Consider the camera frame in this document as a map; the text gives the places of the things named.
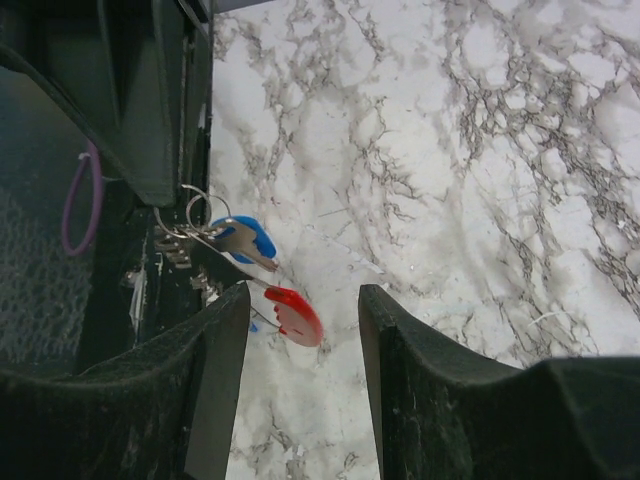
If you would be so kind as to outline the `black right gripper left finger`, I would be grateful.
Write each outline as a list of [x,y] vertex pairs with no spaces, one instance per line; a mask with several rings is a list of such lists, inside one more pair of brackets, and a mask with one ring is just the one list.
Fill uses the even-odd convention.
[[5,479],[222,479],[250,314],[245,284],[66,379],[1,374]]

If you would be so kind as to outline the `blue key tag with key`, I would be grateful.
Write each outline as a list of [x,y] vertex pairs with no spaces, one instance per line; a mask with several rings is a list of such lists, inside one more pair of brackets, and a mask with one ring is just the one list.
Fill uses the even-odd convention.
[[242,255],[268,272],[278,269],[276,261],[259,250],[258,232],[236,218],[221,219],[212,226],[196,229],[195,233],[216,251]]

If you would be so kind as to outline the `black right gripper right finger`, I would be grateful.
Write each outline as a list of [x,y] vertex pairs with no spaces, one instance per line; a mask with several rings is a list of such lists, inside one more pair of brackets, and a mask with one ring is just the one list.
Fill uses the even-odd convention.
[[519,370],[414,318],[377,285],[359,327],[384,479],[635,479],[639,361]]

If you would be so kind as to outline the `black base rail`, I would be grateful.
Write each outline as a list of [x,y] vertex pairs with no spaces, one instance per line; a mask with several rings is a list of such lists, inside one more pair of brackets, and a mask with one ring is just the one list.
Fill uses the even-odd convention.
[[223,255],[163,232],[124,181],[107,182],[74,373],[169,331],[241,279]]

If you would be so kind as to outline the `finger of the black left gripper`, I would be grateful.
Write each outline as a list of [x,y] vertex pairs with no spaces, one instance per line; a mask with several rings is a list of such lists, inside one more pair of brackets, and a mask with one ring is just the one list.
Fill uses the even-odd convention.
[[1,63],[26,74],[147,205],[191,173],[211,80],[206,1],[4,1]]

